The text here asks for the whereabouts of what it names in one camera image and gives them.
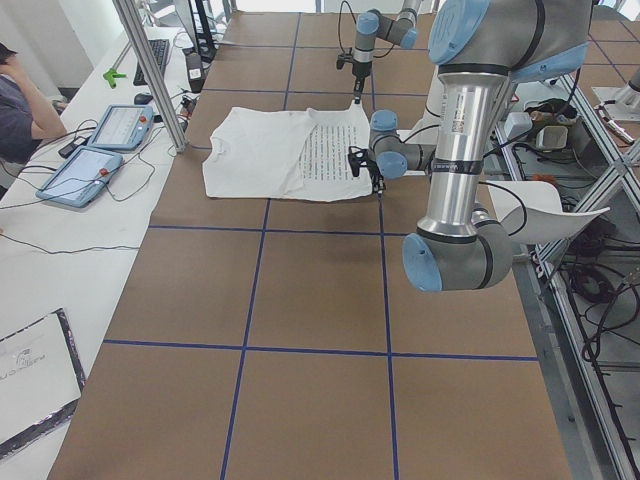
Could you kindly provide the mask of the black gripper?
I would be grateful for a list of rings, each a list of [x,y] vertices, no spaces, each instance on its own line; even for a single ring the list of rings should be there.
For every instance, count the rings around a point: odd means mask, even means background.
[[[352,63],[352,73],[356,77],[353,88],[353,101],[360,104],[362,100],[365,79],[371,75],[372,62],[359,62],[354,60]]]
[[[365,168],[369,173],[373,185],[373,193],[382,196],[386,190],[386,183],[377,163],[370,158],[368,153],[363,154],[361,167]]]

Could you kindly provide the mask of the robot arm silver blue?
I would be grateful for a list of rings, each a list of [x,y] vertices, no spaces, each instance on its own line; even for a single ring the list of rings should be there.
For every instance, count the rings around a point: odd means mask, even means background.
[[[422,3],[422,0],[404,1],[396,19],[376,9],[358,16],[355,45],[350,57],[355,77],[353,94],[356,103],[360,102],[366,78],[371,74],[376,40],[381,39],[403,49],[413,48],[418,37],[416,24]]]
[[[434,153],[399,139],[394,112],[370,121],[368,154],[383,178],[431,173],[426,214],[403,242],[416,289],[483,289],[509,273],[509,235],[476,201],[486,143],[516,84],[582,66],[592,9],[590,1],[447,1],[439,9],[428,43],[443,86]]]

